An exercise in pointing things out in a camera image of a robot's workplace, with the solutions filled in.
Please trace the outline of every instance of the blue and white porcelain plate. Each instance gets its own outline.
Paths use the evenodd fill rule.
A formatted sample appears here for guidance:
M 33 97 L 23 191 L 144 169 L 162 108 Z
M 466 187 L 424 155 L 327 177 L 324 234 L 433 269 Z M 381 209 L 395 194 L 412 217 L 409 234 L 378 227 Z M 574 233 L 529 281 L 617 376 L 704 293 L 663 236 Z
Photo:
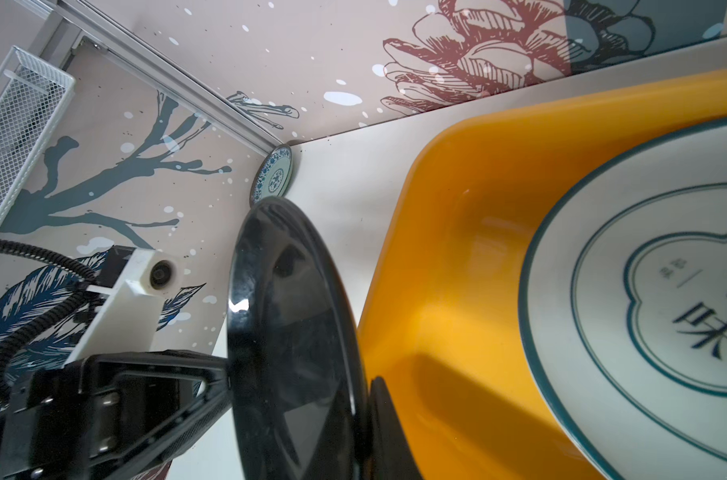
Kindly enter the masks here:
M 727 478 L 727 119 L 572 188 L 531 242 L 519 316 L 542 396 L 605 476 Z
M 249 204 L 254 205 L 264 197 L 282 197 L 291 180 L 292 167 L 291 147 L 281 145 L 270 152 L 256 173 Z

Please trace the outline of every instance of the screw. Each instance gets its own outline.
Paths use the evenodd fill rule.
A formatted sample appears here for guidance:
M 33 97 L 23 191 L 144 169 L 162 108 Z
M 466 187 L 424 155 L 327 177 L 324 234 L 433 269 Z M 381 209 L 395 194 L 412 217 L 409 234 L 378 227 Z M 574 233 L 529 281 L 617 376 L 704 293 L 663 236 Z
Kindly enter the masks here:
M 108 395 L 105 395 L 102 397 L 102 406 L 110 406 L 114 405 L 115 403 L 118 403 L 120 401 L 120 396 L 117 392 L 109 393 Z
M 105 453 L 111 448 L 114 448 L 116 443 L 115 437 L 107 437 L 103 439 L 99 444 L 99 453 Z

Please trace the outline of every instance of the white mesh rack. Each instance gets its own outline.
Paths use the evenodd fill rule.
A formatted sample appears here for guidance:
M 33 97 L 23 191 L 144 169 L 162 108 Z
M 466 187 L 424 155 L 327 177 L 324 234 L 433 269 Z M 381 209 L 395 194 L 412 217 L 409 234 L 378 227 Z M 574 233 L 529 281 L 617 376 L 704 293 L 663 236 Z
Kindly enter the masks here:
M 74 93 L 75 79 L 12 47 L 0 67 L 0 226 Z

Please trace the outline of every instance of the white countertop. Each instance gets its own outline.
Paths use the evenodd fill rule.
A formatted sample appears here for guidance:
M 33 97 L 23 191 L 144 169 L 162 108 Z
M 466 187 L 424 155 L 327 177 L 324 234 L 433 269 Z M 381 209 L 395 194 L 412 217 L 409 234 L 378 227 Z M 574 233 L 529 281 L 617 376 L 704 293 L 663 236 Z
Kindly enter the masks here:
M 358 322 L 404 180 L 435 135 L 481 114 L 722 68 L 727 38 L 314 140 L 292 148 L 297 164 L 286 197 L 320 232 Z M 214 354 L 226 355 L 224 329 Z M 174 460 L 167 478 L 200 474 L 243 478 L 230 412 Z

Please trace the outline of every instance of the white robot part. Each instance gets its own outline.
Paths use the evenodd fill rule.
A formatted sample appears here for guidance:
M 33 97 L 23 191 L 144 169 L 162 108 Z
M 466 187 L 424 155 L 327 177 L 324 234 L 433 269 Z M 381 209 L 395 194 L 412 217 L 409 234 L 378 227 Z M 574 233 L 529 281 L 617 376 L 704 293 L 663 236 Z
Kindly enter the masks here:
M 151 278 L 159 264 L 170 274 L 161 284 Z M 169 255 L 134 250 L 112 288 L 87 288 L 108 298 L 66 363 L 101 353 L 149 351 L 164 302 L 179 290 L 180 272 L 179 261 Z

